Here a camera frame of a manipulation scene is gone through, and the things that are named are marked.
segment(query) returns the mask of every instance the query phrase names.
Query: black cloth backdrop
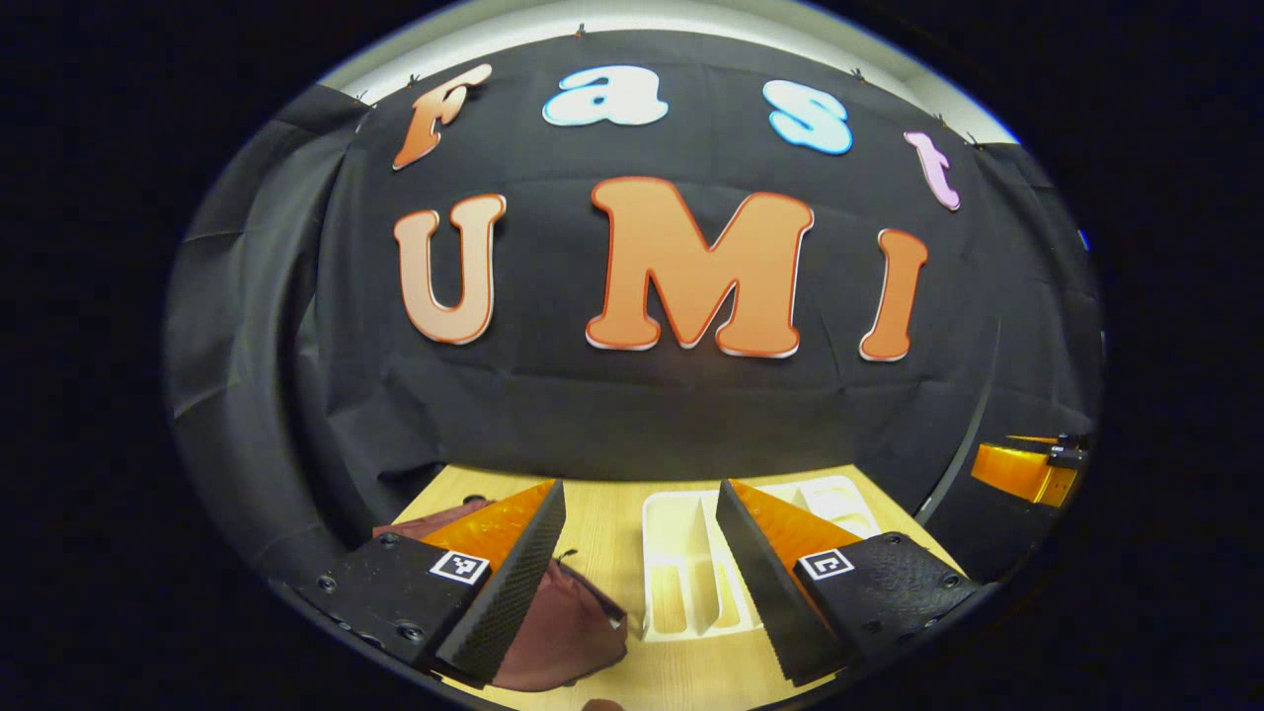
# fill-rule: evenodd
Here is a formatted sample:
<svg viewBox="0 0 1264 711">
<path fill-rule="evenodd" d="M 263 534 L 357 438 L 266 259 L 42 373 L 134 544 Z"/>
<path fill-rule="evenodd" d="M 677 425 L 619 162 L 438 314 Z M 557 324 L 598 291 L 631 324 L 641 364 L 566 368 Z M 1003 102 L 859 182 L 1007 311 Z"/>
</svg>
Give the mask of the black cloth backdrop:
<svg viewBox="0 0 1264 711">
<path fill-rule="evenodd" d="M 441 129 L 440 145 L 394 172 L 413 100 L 482 62 L 493 73 Z M 667 115 L 642 127 L 542 119 L 557 81 L 605 65 L 655 71 Z M 851 151 L 828 156 L 774 133 L 762 97 L 774 78 L 838 97 Z M 947 156 L 958 211 L 935 201 L 908 130 Z M 755 191 L 813 207 L 795 356 L 720 353 L 714 330 L 732 299 L 702 343 L 683 349 L 652 290 L 648 312 L 664 324 L 655 348 L 586 343 L 609 234 L 589 194 L 632 175 L 674 182 L 709 242 Z M 430 342 L 404 314 L 392 228 L 439 211 L 434 291 L 455 304 L 460 257 L 447 213 L 487 192 L 508 204 L 494 226 L 492 323 L 468 345 Z M 913 347 L 897 363 L 857 353 L 881 294 L 882 228 L 910 232 L 930 252 Z M 1090 262 L 1020 147 L 966 144 L 885 90 L 766 47 L 598 33 L 458 65 L 372 108 L 320 86 L 296 99 L 225 170 L 190 226 L 169 292 L 166 386 L 212 516 L 252 566 L 296 581 L 393 519 L 445 463 L 598 479 L 856 463 L 911 512 L 961 444 L 999 320 L 978 439 L 1090 428 L 1102 371 Z M 994 576 L 1049 512 L 978 488 L 987 490 L 958 477 L 928 528 L 967 573 Z M 980 500 L 991 502 L 988 520 L 977 520 Z M 963 519 L 964 528 L 939 524 Z"/>
</svg>

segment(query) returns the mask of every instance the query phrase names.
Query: brown fabric bag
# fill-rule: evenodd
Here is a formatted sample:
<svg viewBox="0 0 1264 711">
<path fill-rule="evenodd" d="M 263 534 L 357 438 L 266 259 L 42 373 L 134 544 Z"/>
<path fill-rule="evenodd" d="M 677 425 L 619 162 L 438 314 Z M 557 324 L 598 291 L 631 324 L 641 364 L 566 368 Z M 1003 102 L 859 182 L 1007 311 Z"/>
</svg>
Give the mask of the brown fabric bag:
<svg viewBox="0 0 1264 711">
<path fill-rule="evenodd" d="M 393 531 L 421 540 L 489 504 L 474 500 L 412 521 L 377 526 L 373 535 Z M 547 691 L 571 684 L 623 659 L 627 638 L 627 612 L 561 558 L 550 560 L 492 686 Z"/>
</svg>

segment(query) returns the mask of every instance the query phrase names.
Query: white organizer tray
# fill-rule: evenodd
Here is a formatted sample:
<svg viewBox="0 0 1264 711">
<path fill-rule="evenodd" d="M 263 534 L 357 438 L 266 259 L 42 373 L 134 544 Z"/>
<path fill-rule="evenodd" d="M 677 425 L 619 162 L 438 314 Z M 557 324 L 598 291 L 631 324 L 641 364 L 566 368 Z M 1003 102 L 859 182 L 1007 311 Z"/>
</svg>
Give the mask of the white organizer tray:
<svg viewBox="0 0 1264 711">
<path fill-rule="evenodd" d="M 868 538 L 873 515 L 844 476 L 756 487 Z M 717 491 L 661 492 L 645 500 L 645 641 L 680 641 L 762 626 L 733 553 L 715 522 Z"/>
</svg>

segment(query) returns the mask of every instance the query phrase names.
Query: letter m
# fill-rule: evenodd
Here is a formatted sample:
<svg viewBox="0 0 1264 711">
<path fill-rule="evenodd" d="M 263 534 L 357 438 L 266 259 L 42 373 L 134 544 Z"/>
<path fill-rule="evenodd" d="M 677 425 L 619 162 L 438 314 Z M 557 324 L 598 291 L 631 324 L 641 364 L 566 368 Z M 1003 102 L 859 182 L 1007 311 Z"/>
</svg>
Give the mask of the letter m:
<svg viewBox="0 0 1264 711">
<path fill-rule="evenodd" d="M 799 245 L 811 207 L 785 195 L 747 197 L 707 245 L 684 197 L 664 180 L 619 177 L 593 189 L 611 220 L 605 307 L 588 324 L 598 348 L 646 350 L 662 329 L 646 312 L 650 283 L 683 348 L 698 345 L 729 291 L 732 315 L 715 331 L 731 356 L 785 358 L 799 349 L 794 297 Z"/>
</svg>

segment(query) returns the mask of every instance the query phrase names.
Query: textured rubber pad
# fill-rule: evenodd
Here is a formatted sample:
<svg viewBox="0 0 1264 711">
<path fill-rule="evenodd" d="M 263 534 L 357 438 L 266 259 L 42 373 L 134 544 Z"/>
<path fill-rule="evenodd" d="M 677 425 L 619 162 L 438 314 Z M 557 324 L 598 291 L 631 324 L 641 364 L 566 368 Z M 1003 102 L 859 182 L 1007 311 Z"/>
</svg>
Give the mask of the textured rubber pad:
<svg viewBox="0 0 1264 711">
<path fill-rule="evenodd" d="M 854 648 L 849 652 L 839 644 L 728 479 L 720 482 L 715 521 L 760 611 L 782 676 L 801 686 L 849 664 Z"/>
<path fill-rule="evenodd" d="M 504 562 L 439 646 L 436 657 L 450 667 L 442 672 L 461 683 L 482 687 L 495 678 L 527 616 L 566 521 L 562 485 L 552 483 Z M 508 501 L 493 504 L 479 514 Z"/>
<path fill-rule="evenodd" d="M 795 576 L 866 664 L 913 646 L 980 588 L 899 531 L 805 555 Z"/>
</svg>

